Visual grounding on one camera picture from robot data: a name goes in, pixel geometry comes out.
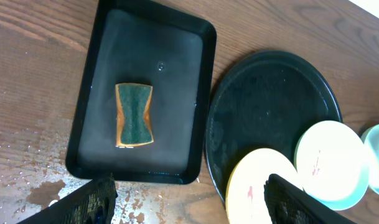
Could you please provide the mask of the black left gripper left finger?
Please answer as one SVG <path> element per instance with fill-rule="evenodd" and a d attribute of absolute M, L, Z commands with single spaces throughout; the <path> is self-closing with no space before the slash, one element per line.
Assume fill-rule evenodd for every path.
<path fill-rule="evenodd" d="M 111 224 L 117 197 L 114 178 L 94 179 L 19 224 Z"/>

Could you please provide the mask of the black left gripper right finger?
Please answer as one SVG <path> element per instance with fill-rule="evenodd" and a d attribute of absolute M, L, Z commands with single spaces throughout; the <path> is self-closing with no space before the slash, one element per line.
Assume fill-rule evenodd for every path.
<path fill-rule="evenodd" d="M 277 174 L 264 184 L 264 200 L 275 224 L 355 224 Z"/>

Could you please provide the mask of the light green plate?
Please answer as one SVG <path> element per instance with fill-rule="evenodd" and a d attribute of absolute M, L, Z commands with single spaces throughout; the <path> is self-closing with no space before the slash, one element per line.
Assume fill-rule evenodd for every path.
<path fill-rule="evenodd" d="M 369 187 L 379 195 L 379 124 L 368 128 L 361 136 L 368 151 Z"/>
<path fill-rule="evenodd" d="M 294 166 L 304 191 L 332 210 L 353 207 L 368 188 L 366 147 L 338 121 L 312 125 L 297 142 Z"/>

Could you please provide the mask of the orange green sponge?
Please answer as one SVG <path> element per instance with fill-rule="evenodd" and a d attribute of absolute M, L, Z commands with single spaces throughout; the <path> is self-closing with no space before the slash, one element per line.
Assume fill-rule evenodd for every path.
<path fill-rule="evenodd" d="M 139 83 L 115 85 L 118 147 L 138 147 L 154 142 L 150 121 L 152 91 L 152 86 Z"/>

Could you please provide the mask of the light green plate top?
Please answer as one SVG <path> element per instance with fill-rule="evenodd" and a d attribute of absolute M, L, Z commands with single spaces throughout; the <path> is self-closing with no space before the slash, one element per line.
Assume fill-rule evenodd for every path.
<path fill-rule="evenodd" d="M 379 195 L 379 124 L 368 128 L 361 136 L 368 151 L 369 187 Z"/>

